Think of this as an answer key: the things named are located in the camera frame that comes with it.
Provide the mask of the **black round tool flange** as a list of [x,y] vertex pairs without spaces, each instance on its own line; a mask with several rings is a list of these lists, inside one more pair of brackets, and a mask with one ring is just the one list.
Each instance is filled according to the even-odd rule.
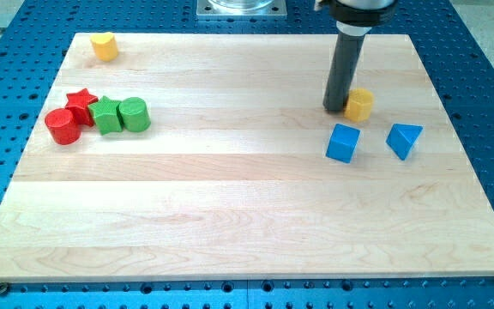
[[314,10],[328,8],[336,21],[354,27],[376,27],[391,21],[398,0],[316,0]]

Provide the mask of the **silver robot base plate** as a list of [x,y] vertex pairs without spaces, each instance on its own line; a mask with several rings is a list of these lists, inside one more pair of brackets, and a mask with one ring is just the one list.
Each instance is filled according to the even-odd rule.
[[197,0],[196,15],[222,16],[286,16],[285,0]]

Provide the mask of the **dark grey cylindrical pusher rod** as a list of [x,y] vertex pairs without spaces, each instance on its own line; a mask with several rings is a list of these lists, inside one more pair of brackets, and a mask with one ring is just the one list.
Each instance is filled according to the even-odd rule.
[[340,21],[336,26],[338,35],[322,103],[328,112],[341,112],[345,108],[364,37],[371,30]]

